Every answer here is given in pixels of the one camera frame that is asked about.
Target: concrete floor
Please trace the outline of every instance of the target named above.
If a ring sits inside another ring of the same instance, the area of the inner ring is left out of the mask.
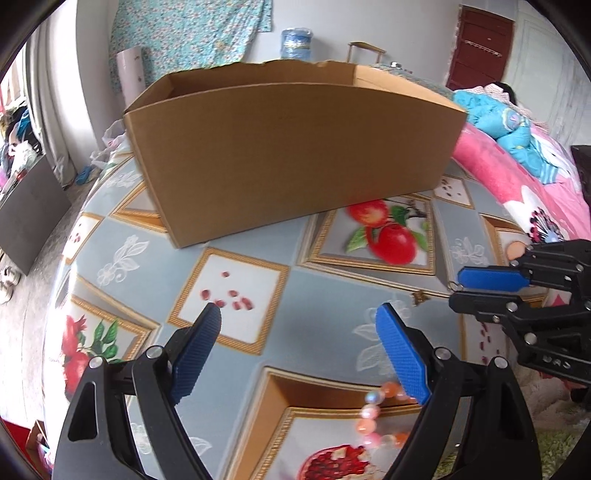
[[[28,276],[0,305],[0,417],[31,427],[43,419],[41,355],[46,311],[66,239],[92,183],[74,185],[66,194],[72,206],[39,253]],[[0,269],[10,265],[4,256]]]

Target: blue gripper pad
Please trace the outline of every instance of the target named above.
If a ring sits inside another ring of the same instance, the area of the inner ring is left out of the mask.
[[[470,290],[474,288],[506,292],[518,292],[530,285],[530,281],[518,270],[496,270],[495,267],[464,267],[457,274],[457,282]]]
[[[375,329],[406,395],[425,405],[431,396],[427,367],[404,332],[402,320],[382,305],[376,312]]]
[[[222,328],[220,309],[207,305],[189,330],[187,345],[173,365],[173,406],[190,395]]]

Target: brown wooden door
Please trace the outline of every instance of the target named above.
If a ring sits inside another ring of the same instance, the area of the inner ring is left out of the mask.
[[[462,7],[447,87],[458,90],[501,80],[512,41],[511,20],[484,10]]]

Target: beaded bracelet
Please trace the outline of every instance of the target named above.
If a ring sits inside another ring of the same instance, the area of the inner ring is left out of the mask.
[[[368,448],[379,448],[380,446],[402,448],[408,438],[407,432],[382,436],[375,431],[378,426],[375,419],[379,416],[379,404],[386,398],[392,397],[396,397],[400,401],[410,399],[404,393],[402,386],[395,382],[386,382],[379,389],[372,390],[365,396],[366,405],[361,409],[361,418],[355,424],[355,429],[363,435],[363,444]]]

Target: shoe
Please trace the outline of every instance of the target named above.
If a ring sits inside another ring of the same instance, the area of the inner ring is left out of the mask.
[[[0,281],[12,286],[18,285],[18,283],[21,281],[21,273],[13,267],[4,268],[0,277]]]
[[[7,303],[12,298],[13,292],[12,285],[0,281],[0,304]]]

